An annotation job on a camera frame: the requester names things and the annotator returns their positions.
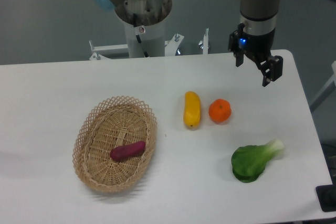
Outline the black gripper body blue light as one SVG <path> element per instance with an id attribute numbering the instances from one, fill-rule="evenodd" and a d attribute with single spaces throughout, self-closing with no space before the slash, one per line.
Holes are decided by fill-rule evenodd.
<path id="1" fill-rule="evenodd" d="M 271 55 L 271 47 L 274 41 L 275 29 L 263 35 L 251 35 L 244 32 L 245 25 L 240 23 L 237 29 L 229 35 L 228 50 L 241 48 L 244 56 L 259 64 Z"/>

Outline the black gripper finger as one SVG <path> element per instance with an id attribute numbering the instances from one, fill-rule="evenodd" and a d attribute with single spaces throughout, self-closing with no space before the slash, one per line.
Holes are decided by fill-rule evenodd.
<path id="1" fill-rule="evenodd" d="M 239 67 L 244 63 L 244 51 L 241 48 L 233 50 L 235 57 L 235 66 Z"/>
<path id="2" fill-rule="evenodd" d="M 266 87 L 282 76 L 283 57 L 269 55 L 267 59 L 259 63 L 257 67 L 263 75 L 262 86 Z"/>

